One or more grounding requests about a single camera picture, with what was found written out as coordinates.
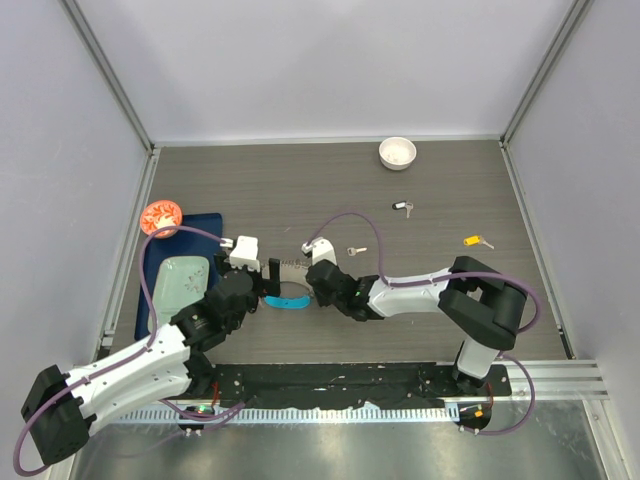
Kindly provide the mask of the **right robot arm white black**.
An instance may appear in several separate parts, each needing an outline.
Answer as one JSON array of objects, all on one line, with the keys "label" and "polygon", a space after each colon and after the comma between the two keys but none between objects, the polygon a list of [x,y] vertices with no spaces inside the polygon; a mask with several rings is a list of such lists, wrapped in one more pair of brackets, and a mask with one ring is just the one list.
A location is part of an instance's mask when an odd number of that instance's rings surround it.
[{"label": "right robot arm white black", "polygon": [[437,313],[465,333],[451,380],[472,395],[483,388],[493,361],[515,346],[528,293],[468,256],[452,267],[422,276],[354,278],[329,260],[311,266],[306,281],[321,306],[333,306],[356,321],[401,314]]}]

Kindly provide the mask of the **orange patterned bowl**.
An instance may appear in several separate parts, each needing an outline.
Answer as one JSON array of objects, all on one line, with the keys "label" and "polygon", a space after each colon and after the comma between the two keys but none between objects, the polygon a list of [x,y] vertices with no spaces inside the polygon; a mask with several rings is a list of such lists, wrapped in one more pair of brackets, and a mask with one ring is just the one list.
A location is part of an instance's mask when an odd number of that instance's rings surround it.
[{"label": "orange patterned bowl", "polygon": [[166,230],[172,225],[181,225],[183,212],[178,204],[170,200],[159,200],[145,207],[139,218],[139,226],[145,235],[151,235],[159,229],[162,232],[156,239],[164,239],[174,235],[177,230]]}]

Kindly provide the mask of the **dark blue tray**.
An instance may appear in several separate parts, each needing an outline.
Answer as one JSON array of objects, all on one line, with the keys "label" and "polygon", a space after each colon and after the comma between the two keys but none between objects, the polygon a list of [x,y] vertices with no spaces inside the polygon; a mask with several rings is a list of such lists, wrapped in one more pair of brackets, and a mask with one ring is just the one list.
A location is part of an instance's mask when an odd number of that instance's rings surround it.
[{"label": "dark blue tray", "polygon": [[[192,214],[183,217],[183,225],[222,236],[223,220],[219,213]],[[217,241],[208,237],[180,230],[166,239],[154,239],[144,253],[143,262],[137,261],[135,271],[143,265],[143,275],[150,293],[153,293],[156,277],[163,260],[175,256],[202,256],[210,264],[208,287],[212,287],[218,275],[214,266],[214,254],[220,250]]]}]

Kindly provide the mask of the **white bowl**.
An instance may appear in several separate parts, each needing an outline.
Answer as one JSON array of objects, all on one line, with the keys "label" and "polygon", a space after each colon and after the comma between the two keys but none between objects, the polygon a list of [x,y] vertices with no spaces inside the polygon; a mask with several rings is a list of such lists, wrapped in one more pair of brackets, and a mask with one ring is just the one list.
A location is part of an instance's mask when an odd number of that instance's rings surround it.
[{"label": "white bowl", "polygon": [[404,137],[389,137],[378,148],[379,159],[384,167],[392,171],[407,169],[417,156],[415,144]]}]

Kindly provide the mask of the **aluminium frame rail front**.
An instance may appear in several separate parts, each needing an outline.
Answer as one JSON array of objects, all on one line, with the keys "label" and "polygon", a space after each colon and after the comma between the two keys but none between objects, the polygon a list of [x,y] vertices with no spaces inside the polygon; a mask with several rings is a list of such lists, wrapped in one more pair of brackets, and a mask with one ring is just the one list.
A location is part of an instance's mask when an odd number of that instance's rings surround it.
[{"label": "aluminium frame rail front", "polygon": [[531,377],[536,399],[607,400],[608,390],[594,360],[524,361]]}]

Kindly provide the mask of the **left aluminium corner post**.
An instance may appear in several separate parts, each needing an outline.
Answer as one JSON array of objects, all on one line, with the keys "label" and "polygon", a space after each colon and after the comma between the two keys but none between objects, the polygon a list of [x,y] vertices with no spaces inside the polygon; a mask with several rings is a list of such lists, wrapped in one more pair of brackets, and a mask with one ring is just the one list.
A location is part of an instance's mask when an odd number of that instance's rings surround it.
[{"label": "left aluminium corner post", "polygon": [[76,0],[60,0],[59,4],[69,19],[71,25],[87,50],[91,60],[111,92],[116,104],[124,114],[129,126],[135,133],[145,152],[150,155],[155,148],[147,130],[118,78],[108,59],[98,37],[85,16],[80,4]]}]

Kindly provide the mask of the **pale green rectangular plate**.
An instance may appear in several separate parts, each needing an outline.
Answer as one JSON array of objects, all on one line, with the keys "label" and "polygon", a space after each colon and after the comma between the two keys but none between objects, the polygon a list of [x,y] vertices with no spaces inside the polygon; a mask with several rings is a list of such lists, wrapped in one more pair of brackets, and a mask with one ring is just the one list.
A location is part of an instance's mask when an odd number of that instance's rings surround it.
[{"label": "pale green rectangular plate", "polygon": [[203,298],[209,273],[209,261],[202,256],[175,256],[162,261],[152,296],[158,327]]}]

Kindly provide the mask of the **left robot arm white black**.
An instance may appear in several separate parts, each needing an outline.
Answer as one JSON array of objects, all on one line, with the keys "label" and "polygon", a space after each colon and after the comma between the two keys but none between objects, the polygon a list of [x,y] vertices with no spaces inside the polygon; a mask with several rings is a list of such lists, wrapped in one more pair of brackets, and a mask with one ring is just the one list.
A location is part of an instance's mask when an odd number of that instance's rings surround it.
[{"label": "left robot arm white black", "polygon": [[260,298],[280,290],[280,262],[227,267],[203,298],[182,308],[148,337],[92,364],[69,372],[57,365],[41,370],[21,408],[24,430],[16,442],[18,463],[31,438],[45,467],[80,450],[112,420],[157,400],[187,394],[205,397],[214,372],[205,354],[240,328]]}]

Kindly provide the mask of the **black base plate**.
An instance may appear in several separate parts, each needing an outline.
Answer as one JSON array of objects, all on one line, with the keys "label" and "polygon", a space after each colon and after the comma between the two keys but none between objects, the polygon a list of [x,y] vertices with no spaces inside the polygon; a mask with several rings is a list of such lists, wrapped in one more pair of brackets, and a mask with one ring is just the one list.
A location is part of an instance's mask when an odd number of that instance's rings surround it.
[{"label": "black base plate", "polygon": [[512,388],[503,365],[484,380],[464,380],[452,365],[426,363],[219,364],[199,388],[169,397],[222,408],[239,403],[254,409],[344,410],[367,402],[383,409],[438,407],[449,398],[508,397]]}]

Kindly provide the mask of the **right aluminium corner post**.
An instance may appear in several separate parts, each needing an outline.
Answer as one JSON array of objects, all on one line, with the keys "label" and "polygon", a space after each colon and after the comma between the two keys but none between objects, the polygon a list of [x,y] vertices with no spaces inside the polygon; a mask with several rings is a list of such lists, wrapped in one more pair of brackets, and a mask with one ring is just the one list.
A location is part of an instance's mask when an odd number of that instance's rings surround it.
[{"label": "right aluminium corner post", "polygon": [[579,29],[584,18],[588,14],[592,0],[574,0],[571,2],[567,13],[564,15],[556,33],[546,49],[540,64],[528,83],[511,119],[509,120],[500,144],[506,147],[515,137],[518,129],[524,121],[529,110],[533,106],[538,95],[549,80],[553,70],[560,61],[564,51],[568,47],[574,34]]}]

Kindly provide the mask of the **bare silver key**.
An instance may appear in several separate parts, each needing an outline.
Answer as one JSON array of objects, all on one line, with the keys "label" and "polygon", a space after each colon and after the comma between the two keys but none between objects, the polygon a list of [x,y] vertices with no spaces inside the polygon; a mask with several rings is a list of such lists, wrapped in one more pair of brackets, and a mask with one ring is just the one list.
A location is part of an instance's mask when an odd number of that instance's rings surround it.
[{"label": "bare silver key", "polygon": [[348,247],[346,249],[347,254],[349,256],[356,256],[357,254],[366,252],[367,250],[368,250],[367,247],[358,247],[358,248],[356,248],[356,247]]}]

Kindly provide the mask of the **key with yellow tag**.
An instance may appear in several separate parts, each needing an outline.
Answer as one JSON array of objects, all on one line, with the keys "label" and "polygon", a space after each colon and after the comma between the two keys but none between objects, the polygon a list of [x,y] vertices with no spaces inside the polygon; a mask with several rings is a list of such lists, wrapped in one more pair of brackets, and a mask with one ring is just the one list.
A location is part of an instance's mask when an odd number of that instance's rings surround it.
[{"label": "key with yellow tag", "polygon": [[495,247],[491,243],[489,243],[484,237],[480,235],[473,235],[473,236],[466,237],[463,240],[463,245],[466,247],[485,246],[491,250],[495,249]]}]

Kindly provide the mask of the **aluminium corner post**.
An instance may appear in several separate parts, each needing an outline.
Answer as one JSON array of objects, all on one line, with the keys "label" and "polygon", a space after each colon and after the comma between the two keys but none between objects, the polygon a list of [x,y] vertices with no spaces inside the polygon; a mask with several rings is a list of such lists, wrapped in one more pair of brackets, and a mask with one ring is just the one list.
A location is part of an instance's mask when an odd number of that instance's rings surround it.
[{"label": "aluminium corner post", "polygon": [[518,129],[524,121],[529,110],[533,106],[538,95],[549,80],[553,70],[560,61],[564,51],[568,47],[574,34],[579,29],[584,18],[588,14],[592,0],[574,0],[571,2],[567,13],[564,15],[556,33],[546,49],[540,64],[528,83],[511,119],[509,120],[500,144],[506,147],[515,137]]},{"label": "aluminium corner post", "polygon": [[150,155],[155,148],[147,130],[118,78],[108,59],[98,37],[85,16],[80,4],[76,0],[60,0],[59,4],[69,19],[71,25],[87,50],[91,60],[111,92],[116,104],[124,114],[129,126],[135,133],[145,152]]}]

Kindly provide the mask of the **large keyring with small rings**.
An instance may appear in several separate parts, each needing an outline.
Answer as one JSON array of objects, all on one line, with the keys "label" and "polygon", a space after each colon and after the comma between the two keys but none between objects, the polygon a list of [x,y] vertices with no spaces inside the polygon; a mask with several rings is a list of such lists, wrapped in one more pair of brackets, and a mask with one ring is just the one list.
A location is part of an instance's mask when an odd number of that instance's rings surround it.
[{"label": "large keyring with small rings", "polygon": [[314,296],[306,281],[309,264],[301,260],[279,260],[279,295],[267,295],[266,304],[280,310],[303,310],[311,305]]}]

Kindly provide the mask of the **key with black tag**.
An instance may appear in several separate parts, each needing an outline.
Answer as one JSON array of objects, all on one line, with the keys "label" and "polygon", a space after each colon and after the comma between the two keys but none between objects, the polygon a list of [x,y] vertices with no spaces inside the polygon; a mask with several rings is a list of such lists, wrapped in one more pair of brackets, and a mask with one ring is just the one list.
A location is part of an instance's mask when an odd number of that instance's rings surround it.
[{"label": "key with black tag", "polygon": [[406,218],[409,219],[414,205],[409,201],[399,201],[392,204],[392,209],[396,211],[404,211]]}]

